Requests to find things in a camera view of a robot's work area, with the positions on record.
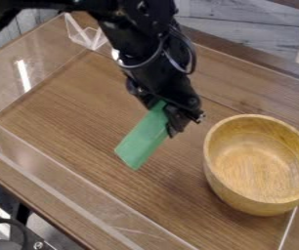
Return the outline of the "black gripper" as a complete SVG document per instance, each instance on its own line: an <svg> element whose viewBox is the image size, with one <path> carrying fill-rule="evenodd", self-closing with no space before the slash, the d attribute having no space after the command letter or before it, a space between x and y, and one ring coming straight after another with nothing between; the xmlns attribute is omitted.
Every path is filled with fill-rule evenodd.
<svg viewBox="0 0 299 250"><path fill-rule="evenodd" d="M172 66L151 65L125 68L128 92L147 109L165 102L167 132L171 138L183 133L188 124L204 117L200 96L184 72Z"/></svg>

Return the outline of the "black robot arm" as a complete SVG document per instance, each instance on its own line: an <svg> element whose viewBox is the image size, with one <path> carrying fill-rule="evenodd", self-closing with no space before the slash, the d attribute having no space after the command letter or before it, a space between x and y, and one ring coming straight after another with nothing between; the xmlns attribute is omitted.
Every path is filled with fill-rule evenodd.
<svg viewBox="0 0 299 250"><path fill-rule="evenodd" d="M27 9L85 12L96 20L127 76L129 93L145 107L164 102L171 137L204 117L189 75L196 48L175 19L175 0L0 0L0 32Z"/></svg>

